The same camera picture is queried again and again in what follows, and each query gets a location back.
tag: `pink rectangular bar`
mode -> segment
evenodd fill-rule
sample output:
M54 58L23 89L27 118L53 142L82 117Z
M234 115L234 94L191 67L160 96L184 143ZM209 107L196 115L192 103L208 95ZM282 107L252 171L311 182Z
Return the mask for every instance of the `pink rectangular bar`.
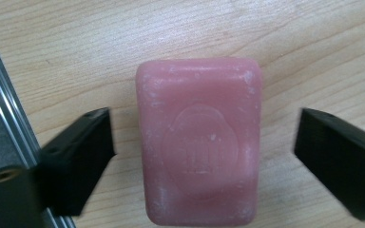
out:
M243 58L150 61L136 75L146 212L159 225L256 214L261 72Z

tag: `wooden surface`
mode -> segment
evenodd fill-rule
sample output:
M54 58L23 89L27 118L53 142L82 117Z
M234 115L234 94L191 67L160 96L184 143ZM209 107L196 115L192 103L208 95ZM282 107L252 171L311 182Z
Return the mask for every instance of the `wooden surface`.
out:
M0 54L41 144L110 106L117 155L78 227L154 227L134 74L152 59L252 57L263 77L249 227L365 227L293 155L303 106L365 129L365 1L0 1Z

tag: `metal edge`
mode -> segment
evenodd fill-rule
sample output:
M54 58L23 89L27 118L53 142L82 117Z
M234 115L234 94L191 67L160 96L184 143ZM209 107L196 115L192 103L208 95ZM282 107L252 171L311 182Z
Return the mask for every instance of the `metal edge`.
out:
M25 167L37 164L40 145L29 125L25 111L11 84L0 58L0 115ZM56 228L76 227L70 217L54 217L47 209L48 217Z

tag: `soap bar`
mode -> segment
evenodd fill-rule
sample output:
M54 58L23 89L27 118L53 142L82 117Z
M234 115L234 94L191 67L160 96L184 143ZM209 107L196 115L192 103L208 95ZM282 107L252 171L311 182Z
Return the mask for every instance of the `soap bar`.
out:
M244 58L149 61L136 89L146 212L159 225L243 225L256 213L261 72Z

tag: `wood grain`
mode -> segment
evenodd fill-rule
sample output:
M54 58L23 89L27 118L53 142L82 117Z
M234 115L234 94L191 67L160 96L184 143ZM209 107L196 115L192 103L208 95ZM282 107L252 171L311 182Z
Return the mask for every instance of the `wood grain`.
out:
M365 1L0 1L0 54L40 144L111 107L117 155L78 227L145 215L134 75L152 59L252 57L263 77L249 227L365 227L293 155L303 106L365 129Z

